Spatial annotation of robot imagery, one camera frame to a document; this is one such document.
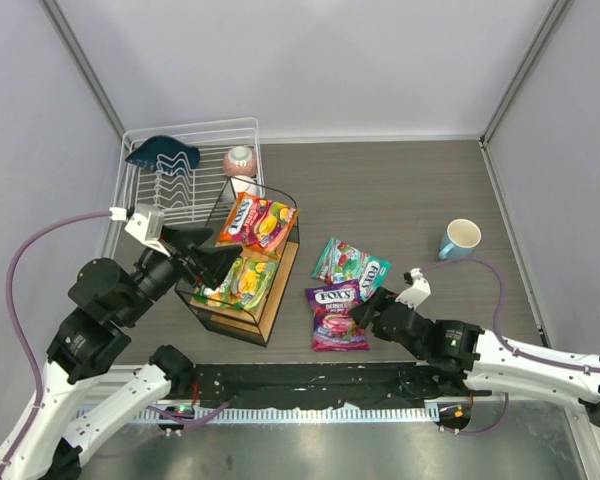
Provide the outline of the green Fox's candy bag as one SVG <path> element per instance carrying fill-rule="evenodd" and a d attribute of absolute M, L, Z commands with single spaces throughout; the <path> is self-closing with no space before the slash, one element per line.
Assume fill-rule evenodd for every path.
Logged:
<path fill-rule="evenodd" d="M 254 313 L 266 296 L 278 269 L 275 261 L 239 257 L 219 287 L 199 287 L 193 298 L 215 308 Z"/>

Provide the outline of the orange Fox's fruits candy bag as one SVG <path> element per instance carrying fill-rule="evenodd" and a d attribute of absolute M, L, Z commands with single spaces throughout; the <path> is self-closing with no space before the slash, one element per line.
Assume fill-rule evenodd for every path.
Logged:
<path fill-rule="evenodd" d="M 218 243 L 239 244 L 280 259 L 298 213 L 295 207 L 241 192 L 218 234 Z"/>

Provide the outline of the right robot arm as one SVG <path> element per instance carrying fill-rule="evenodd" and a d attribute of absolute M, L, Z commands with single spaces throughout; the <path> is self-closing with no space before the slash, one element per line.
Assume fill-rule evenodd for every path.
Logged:
<path fill-rule="evenodd" d="M 600 428 L 600 354 L 519 342 L 459 320 L 433 321 L 417 311 L 429 296 L 414 286 L 399 294 L 380 288 L 351 315 L 359 327 L 402 345 L 416 359 L 458 378 L 468 390 L 579 409 Z"/>

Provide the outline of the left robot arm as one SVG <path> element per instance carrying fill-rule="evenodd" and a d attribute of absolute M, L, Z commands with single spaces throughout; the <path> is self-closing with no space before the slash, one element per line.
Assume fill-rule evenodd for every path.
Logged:
<path fill-rule="evenodd" d="M 76 308 L 61 322 L 34 396 L 0 445 L 0 479 L 76 479 L 135 414 L 189 390 L 193 363 L 175 347 L 160 346 L 128 383 L 84 417 L 73 417 L 129 345 L 124 328 L 181 280 L 220 286 L 243 249 L 208 247 L 212 234 L 208 227 L 165 228 L 160 248 L 145 249 L 132 273 L 109 258 L 84 265 L 68 292 Z"/>

